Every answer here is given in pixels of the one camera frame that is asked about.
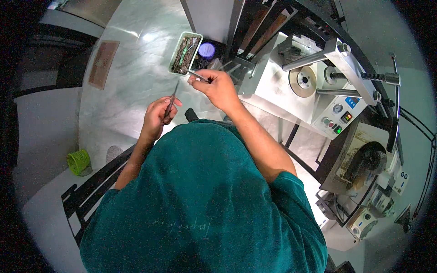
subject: brown mat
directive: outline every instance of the brown mat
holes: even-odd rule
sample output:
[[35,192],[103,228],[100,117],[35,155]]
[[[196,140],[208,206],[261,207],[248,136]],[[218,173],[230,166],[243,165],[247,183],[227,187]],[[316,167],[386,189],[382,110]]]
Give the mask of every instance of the brown mat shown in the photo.
[[117,51],[120,41],[102,41],[96,57],[94,58],[93,68],[88,78],[89,85],[100,90],[105,88],[106,78],[108,77],[112,59]]

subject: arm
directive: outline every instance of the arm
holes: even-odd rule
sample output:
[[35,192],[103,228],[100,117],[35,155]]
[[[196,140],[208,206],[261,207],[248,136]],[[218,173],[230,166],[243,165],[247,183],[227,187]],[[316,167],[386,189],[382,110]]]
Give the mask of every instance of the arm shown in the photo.
[[[182,106],[182,103],[175,99],[174,103],[177,106]],[[170,104],[170,97],[165,96],[152,102],[146,110],[144,115],[144,123],[139,135],[137,144],[131,154],[128,162],[120,173],[120,176],[115,182],[115,189],[121,190],[130,181],[138,177],[146,156],[153,147],[153,144],[158,140],[163,132],[164,125],[169,124],[174,116],[176,116],[177,109],[173,105],[170,114],[164,117],[165,109]]]
[[191,76],[188,82],[233,121],[266,181],[273,182],[283,171],[296,175],[288,154],[241,104],[229,75],[223,71],[205,69],[198,71],[198,74],[211,78],[212,83],[197,81],[196,76]]

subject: pressure gauge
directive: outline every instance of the pressure gauge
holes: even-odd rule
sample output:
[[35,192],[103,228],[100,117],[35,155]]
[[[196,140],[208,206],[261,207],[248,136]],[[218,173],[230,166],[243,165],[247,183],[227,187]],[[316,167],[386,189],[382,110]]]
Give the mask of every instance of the pressure gauge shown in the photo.
[[339,112],[343,111],[343,105],[336,104],[334,105],[334,108],[332,110],[334,111],[334,113],[338,114]]

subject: purple lid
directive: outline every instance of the purple lid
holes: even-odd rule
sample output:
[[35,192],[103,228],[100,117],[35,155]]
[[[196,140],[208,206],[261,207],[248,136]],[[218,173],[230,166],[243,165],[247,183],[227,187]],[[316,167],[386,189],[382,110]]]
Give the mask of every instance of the purple lid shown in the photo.
[[200,45],[198,52],[204,58],[212,58],[215,53],[215,47],[211,43],[204,43]]

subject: metal disc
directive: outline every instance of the metal disc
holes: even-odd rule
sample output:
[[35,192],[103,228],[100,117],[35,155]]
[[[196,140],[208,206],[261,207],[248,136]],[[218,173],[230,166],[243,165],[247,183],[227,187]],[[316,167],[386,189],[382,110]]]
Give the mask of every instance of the metal disc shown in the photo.
[[290,70],[288,82],[293,92],[302,98],[310,97],[316,91],[316,76],[308,66]]

